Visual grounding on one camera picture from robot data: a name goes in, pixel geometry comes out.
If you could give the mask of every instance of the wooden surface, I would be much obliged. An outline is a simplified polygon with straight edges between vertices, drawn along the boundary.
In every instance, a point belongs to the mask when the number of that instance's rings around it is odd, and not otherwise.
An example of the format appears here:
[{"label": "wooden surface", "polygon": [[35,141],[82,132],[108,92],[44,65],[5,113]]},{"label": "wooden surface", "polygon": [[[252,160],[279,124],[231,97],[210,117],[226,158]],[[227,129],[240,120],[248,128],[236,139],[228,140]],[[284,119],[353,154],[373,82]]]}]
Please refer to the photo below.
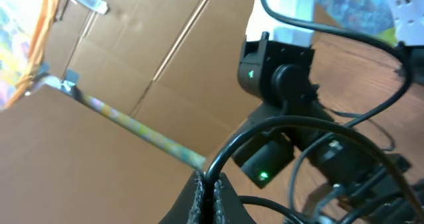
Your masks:
[{"label": "wooden surface", "polygon": [[[328,107],[363,113],[389,98],[401,84],[402,78],[394,73],[398,63],[375,48],[330,35],[321,36],[314,48],[316,54],[311,79],[321,85],[319,98]],[[348,121],[335,118],[337,121]],[[402,153],[414,165],[407,173],[408,179],[414,182],[424,177],[424,87],[413,85],[404,97],[374,120],[393,135],[397,144],[396,152]],[[387,138],[370,123],[365,122],[357,128],[377,144],[388,144]],[[225,166],[224,172],[239,195],[265,197],[287,205],[287,183],[292,165],[263,190],[256,188],[231,161]],[[322,175],[308,161],[305,162],[295,189],[297,206],[303,205],[307,195],[323,182],[325,179]],[[280,214],[265,208],[247,206],[247,210],[258,223],[282,221]],[[336,205],[330,205],[325,211],[334,217],[344,214]]]},{"label": "wooden surface", "polygon": [[0,113],[0,223],[157,223],[191,168],[44,87]]}]

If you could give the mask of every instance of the black cable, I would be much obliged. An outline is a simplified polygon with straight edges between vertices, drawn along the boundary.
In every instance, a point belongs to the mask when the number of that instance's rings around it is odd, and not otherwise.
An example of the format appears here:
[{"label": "black cable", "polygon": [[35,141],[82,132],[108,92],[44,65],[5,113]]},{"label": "black cable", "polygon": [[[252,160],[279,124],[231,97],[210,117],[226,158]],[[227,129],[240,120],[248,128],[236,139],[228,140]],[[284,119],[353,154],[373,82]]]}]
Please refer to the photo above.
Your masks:
[{"label": "black cable", "polygon": [[239,196],[240,201],[243,204],[251,204],[251,205],[259,205],[262,207],[267,207],[269,209],[272,209],[278,213],[281,213],[291,221],[293,221],[296,224],[304,224],[306,223],[303,218],[301,218],[297,212],[292,211],[286,207],[284,207],[281,204],[278,204],[274,201],[271,201],[269,199],[261,198],[261,197],[252,197],[252,196]]},{"label": "black cable", "polygon": [[[335,111],[335,110],[333,110],[331,108],[328,108],[328,107],[324,106],[321,103],[320,103],[320,105],[324,109],[330,111],[331,113],[333,113],[335,115],[338,115],[339,117],[358,118],[359,116],[361,116],[361,114],[358,114],[358,113],[347,113],[347,112]],[[393,152],[395,150],[395,148],[396,148],[396,141],[393,138],[393,136],[383,126],[379,125],[373,119],[368,119],[368,122],[371,123],[372,125],[374,125],[389,140],[389,146],[387,148],[382,148],[382,150],[383,151],[386,151],[386,152]]]},{"label": "black cable", "polygon": [[419,200],[415,197],[414,191],[407,183],[401,171],[370,139],[356,132],[353,129],[338,125],[336,123],[311,117],[300,117],[293,115],[269,118],[248,129],[247,131],[241,133],[236,138],[234,138],[229,144],[225,145],[219,151],[218,155],[216,155],[216,157],[213,159],[208,171],[205,174],[205,202],[209,202],[210,204],[211,200],[213,200],[214,183],[218,180],[219,173],[221,172],[225,163],[231,157],[231,155],[257,133],[276,127],[305,127],[318,129],[321,131],[332,132],[352,140],[354,143],[362,147],[366,152],[369,152],[372,157],[374,157],[377,161],[381,162],[386,167],[388,173],[393,176],[395,183],[403,192],[404,198],[411,204],[412,207],[418,205],[419,209],[414,209],[417,212],[417,216],[419,218],[424,217],[424,213],[421,209],[421,204],[419,203]]},{"label": "black cable", "polygon": [[[312,30],[316,30],[319,32],[326,32],[329,34],[334,34],[337,36],[343,36],[345,38],[353,39],[359,42],[363,42],[366,44],[369,44],[371,46],[374,46],[376,48],[379,48],[383,50],[384,52],[387,52],[388,54],[392,55],[394,58],[398,59],[402,63],[402,68],[405,72],[405,80],[403,81],[402,86],[398,89],[397,92],[395,92],[389,99],[387,99],[385,102],[381,103],[377,107],[373,108],[369,112],[349,121],[345,124],[346,127],[353,127],[375,115],[382,112],[383,110],[387,109],[389,106],[393,105],[401,96],[405,94],[405,92],[409,89],[409,87],[412,84],[413,81],[413,70],[409,62],[405,60],[405,58],[402,56],[400,52],[395,50],[392,46],[389,44],[378,40],[377,38],[374,38],[372,36],[369,36],[367,34],[346,29],[346,28],[338,28],[330,25],[322,25],[319,23],[314,23],[311,21],[305,21],[301,19],[295,19],[290,18],[284,15],[281,15],[279,13],[276,13],[273,11],[266,0],[260,0],[261,4],[264,8],[264,10],[273,18],[276,20],[286,23],[288,25],[293,25],[301,28],[308,28]],[[300,164],[305,160],[305,158],[315,149],[317,148],[324,140],[329,138],[331,134],[326,134],[322,136],[320,139],[316,140],[313,144],[311,144],[308,148],[306,148],[300,155],[300,157],[296,160],[295,166],[293,168],[293,171],[291,173],[290,182],[289,182],[289,207],[291,209],[295,209],[294,207],[294,201],[293,201],[293,193],[294,193],[294,185],[295,185],[295,178],[297,176],[297,172],[299,171]],[[419,203],[419,200],[417,198],[411,199],[411,205],[413,206],[414,210],[417,212],[417,215],[419,216],[420,220],[424,222],[424,212],[421,209],[421,204]]]},{"label": "black cable", "polygon": [[283,108],[281,109],[280,115],[287,115],[289,110],[289,103],[287,101],[283,102]]},{"label": "black cable", "polygon": [[[414,185],[413,189],[415,191],[422,191],[424,189],[423,184]],[[368,215],[381,205],[384,205],[385,203],[391,202],[392,200],[396,198],[401,198],[402,193],[397,191],[393,192],[391,194],[387,194],[383,197],[379,197],[376,199],[372,199],[370,201],[367,201],[364,205],[353,209],[351,212],[347,213],[340,221],[337,222],[337,224],[351,224],[359,217]]]}]

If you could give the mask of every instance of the green led light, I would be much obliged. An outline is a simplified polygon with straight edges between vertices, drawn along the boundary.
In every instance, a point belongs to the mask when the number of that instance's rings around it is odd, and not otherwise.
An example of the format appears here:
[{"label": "green led light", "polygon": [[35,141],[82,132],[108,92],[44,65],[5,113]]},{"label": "green led light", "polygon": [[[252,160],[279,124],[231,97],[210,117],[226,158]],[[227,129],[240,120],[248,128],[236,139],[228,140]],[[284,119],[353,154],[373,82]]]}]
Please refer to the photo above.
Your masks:
[{"label": "green led light", "polygon": [[265,172],[261,172],[261,173],[260,173],[260,176],[261,176],[262,178],[268,178],[268,174],[267,174],[267,173],[265,173]]}]

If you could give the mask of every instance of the cardboard flap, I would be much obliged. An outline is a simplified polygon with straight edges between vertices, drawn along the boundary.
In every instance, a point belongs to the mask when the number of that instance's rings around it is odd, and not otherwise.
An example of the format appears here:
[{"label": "cardboard flap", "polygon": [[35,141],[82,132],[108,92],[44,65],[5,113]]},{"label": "cardboard flap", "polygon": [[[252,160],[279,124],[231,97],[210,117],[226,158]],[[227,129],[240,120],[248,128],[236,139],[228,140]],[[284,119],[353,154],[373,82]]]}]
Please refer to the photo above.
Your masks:
[{"label": "cardboard flap", "polygon": [[43,87],[0,113],[0,223],[158,223],[185,164]]}]

